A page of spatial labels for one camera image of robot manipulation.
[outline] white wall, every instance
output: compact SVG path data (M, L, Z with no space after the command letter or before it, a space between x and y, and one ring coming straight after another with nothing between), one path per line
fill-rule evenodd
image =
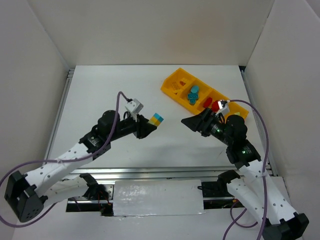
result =
M2 178L19 163L43 158L66 71L26 1L0 0L0 33ZM16 223L4 190L0 189L0 213ZM0 223L1 240L11 239L13 232Z
M276 0L245 70L293 206L319 239L320 19L304 0Z
M71 67L246 65L274 0L28 0Z

